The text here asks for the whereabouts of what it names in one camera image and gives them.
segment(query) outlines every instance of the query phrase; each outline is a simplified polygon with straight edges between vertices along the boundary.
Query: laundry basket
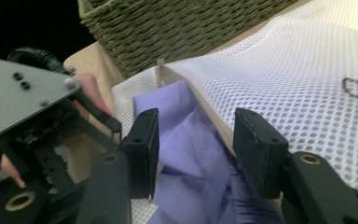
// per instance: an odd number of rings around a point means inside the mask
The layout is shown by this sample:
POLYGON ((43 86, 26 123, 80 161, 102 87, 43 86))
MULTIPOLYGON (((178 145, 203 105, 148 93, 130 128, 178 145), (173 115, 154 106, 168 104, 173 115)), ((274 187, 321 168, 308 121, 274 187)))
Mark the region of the laundry basket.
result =
POLYGON ((200 56, 297 0, 78 0, 88 27, 131 77, 164 58, 200 56))

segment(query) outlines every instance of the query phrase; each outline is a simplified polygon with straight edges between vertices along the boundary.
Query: basket weave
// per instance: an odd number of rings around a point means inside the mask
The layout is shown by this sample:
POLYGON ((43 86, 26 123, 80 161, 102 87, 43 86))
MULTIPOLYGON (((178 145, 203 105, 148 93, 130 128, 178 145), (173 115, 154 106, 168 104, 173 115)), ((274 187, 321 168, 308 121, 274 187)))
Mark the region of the basket weave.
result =
POLYGON ((78 0, 88 27, 124 77, 164 58, 196 57, 297 0, 78 0))

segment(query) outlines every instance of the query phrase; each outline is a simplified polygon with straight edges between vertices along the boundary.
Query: human hand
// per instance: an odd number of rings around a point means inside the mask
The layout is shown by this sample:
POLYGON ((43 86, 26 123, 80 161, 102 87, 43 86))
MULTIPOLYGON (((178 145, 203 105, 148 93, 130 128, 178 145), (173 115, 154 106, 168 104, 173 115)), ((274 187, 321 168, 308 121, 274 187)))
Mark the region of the human hand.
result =
MULTIPOLYGON (((91 74, 83 74, 75 75, 75 78, 80 82, 81 90, 83 91, 83 93, 87 97, 89 97, 89 99, 103 112, 112 115, 112 113, 104 103, 100 91, 98 90, 97 80, 95 79, 95 77, 91 74)), ((74 102, 74 106, 78 110, 80 116, 82 116, 83 118, 88 117, 89 112, 81 104, 79 104, 78 102, 74 102)), ((59 141, 62 143, 62 145, 67 145, 71 144, 71 142, 77 140, 78 138, 84 137, 85 136, 83 134, 76 133, 66 135, 63 139, 60 139, 59 141)), ((2 171, 11 176, 20 188, 26 187, 25 182, 21 179, 19 171, 11 163, 11 161, 6 155, 2 156, 0 168, 2 171)))

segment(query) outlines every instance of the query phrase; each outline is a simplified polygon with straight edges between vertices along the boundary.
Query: purple cloth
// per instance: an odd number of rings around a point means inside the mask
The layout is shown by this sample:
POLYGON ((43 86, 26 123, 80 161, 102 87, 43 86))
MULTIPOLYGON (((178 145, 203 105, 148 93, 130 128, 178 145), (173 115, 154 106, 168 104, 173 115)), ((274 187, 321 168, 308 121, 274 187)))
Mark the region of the purple cloth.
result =
POLYGON ((159 176, 151 224, 281 223, 268 201, 252 196, 184 81, 134 98, 135 115, 159 110, 159 176))

